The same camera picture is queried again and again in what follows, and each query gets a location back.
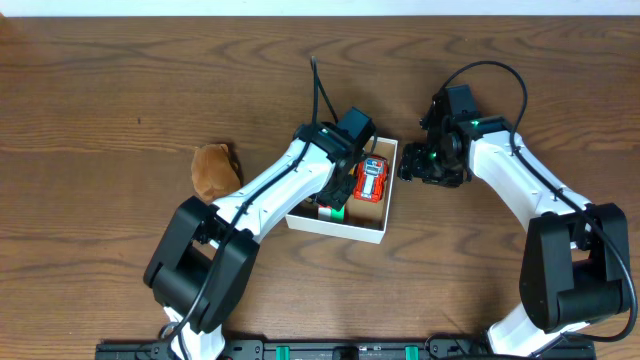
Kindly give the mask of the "red toy fire truck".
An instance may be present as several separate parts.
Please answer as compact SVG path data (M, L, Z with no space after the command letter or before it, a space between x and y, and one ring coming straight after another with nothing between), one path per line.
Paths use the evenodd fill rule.
M388 176L386 158L372 155L364 159L355 171L357 183L353 191L356 200L378 203L382 200Z

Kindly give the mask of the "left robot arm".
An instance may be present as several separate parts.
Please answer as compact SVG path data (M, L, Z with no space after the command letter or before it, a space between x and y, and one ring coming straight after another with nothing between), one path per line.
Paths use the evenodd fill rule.
M175 211L143 276L175 317L165 340L179 359L217 358L221 325L239 303L261 241L307 198L342 208L356 186L352 169L376 133L356 108L337 123L300 126L285 154L253 181L210 204L197 197Z

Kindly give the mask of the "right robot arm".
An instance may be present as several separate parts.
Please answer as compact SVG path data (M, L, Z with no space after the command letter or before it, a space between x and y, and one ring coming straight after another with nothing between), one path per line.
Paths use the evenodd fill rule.
M636 315L628 226L618 206L596 205L563 184L504 117L481 114L467 85L439 90L420 126L426 140L404 147L400 178L447 188L478 178L526 232L520 303L489 327L486 352L561 357L589 343L587 326Z

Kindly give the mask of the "colourful puzzle cube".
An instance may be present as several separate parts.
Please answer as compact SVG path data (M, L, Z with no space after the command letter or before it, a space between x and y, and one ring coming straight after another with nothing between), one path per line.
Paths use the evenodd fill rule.
M321 221L343 223L345 220L345 207L336 209L329 206L319 206L318 219Z

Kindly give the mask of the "brown plush toy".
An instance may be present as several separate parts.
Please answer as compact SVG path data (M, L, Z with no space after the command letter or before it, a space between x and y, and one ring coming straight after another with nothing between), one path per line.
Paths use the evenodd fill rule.
M205 202L212 202L241 188L238 164L227 144L208 144L197 148L191 163L195 192Z

